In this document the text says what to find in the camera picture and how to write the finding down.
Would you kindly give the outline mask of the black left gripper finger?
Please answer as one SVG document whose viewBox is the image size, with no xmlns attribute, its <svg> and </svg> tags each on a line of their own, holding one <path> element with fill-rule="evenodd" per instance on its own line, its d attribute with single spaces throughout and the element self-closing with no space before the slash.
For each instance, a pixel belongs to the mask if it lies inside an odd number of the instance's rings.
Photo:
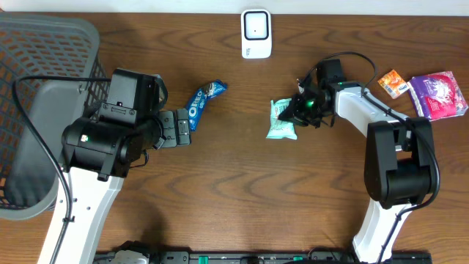
<svg viewBox="0 0 469 264">
<path fill-rule="evenodd" d="M 178 109 L 177 114 L 177 145 L 186 146 L 191 143 L 191 130 L 187 109 Z"/>
<path fill-rule="evenodd" d="M 160 111 L 158 119 L 163 125 L 163 135 L 165 137 L 162 148 L 170 148 L 177 146 L 177 130 L 176 123 L 177 117 L 174 111 Z"/>
</svg>

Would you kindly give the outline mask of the blue Oreo cookie pack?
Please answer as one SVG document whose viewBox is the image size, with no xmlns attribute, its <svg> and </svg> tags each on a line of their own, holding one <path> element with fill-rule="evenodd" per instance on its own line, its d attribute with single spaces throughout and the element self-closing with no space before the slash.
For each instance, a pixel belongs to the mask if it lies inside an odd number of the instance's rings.
<svg viewBox="0 0 469 264">
<path fill-rule="evenodd" d="M 188 101 L 188 124 L 191 131 L 195 131 L 202 118 L 203 111 L 209 100 L 212 100 L 228 90 L 228 84 L 221 80 L 215 80 L 197 89 Z"/>
</svg>

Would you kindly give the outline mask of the teal snack packet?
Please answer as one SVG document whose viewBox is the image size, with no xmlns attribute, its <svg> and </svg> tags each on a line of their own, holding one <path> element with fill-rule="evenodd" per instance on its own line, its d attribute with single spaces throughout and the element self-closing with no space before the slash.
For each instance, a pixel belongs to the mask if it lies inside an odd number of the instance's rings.
<svg viewBox="0 0 469 264">
<path fill-rule="evenodd" d="M 290 99 L 280 99 L 270 102 L 270 129 L 267 133 L 267 139 L 292 139 L 297 140 L 294 124 L 287 121 L 281 121 L 278 116 L 289 105 Z"/>
</svg>

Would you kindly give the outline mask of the orange small snack box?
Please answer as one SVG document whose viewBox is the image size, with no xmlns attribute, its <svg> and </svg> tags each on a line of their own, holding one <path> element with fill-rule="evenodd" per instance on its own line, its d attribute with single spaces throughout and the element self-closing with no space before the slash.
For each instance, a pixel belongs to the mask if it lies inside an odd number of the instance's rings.
<svg viewBox="0 0 469 264">
<path fill-rule="evenodd" d="M 403 95 L 410 88 L 407 82 L 395 70 L 386 73 L 377 82 L 393 99 Z"/>
</svg>

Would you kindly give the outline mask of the red purple snack pack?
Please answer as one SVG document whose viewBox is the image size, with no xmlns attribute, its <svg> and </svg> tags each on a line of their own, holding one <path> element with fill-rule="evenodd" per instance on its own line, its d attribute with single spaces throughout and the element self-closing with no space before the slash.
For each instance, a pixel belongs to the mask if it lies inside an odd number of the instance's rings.
<svg viewBox="0 0 469 264">
<path fill-rule="evenodd" d="M 419 117 L 433 121 L 462 116 L 468 110 L 468 104 L 451 71 L 412 77 L 407 84 Z"/>
</svg>

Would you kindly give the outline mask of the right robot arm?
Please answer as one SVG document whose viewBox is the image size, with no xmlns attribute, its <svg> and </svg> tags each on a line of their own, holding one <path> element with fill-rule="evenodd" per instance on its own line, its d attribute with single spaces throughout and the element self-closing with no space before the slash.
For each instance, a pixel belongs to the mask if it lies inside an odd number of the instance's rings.
<svg viewBox="0 0 469 264">
<path fill-rule="evenodd" d="M 278 114 L 281 121 L 315 128 L 326 117 L 341 117 L 366 137 L 363 178 L 370 202 L 352 245 L 360 262 L 381 263 L 391 258 L 405 219 L 439 191 L 432 126 L 395 112 L 352 81 L 305 87 Z"/>
</svg>

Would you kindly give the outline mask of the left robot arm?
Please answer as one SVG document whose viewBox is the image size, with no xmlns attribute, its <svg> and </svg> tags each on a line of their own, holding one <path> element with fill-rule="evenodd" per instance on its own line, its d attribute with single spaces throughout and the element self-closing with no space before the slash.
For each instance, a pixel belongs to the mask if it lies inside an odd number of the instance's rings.
<svg viewBox="0 0 469 264">
<path fill-rule="evenodd" d="M 38 262 L 92 263 L 106 217 L 124 179 L 110 175 L 99 180 L 97 172 L 71 167 L 64 180 L 72 197 L 71 217 L 68 221 L 64 219 L 66 194 L 60 188 Z"/>
</svg>

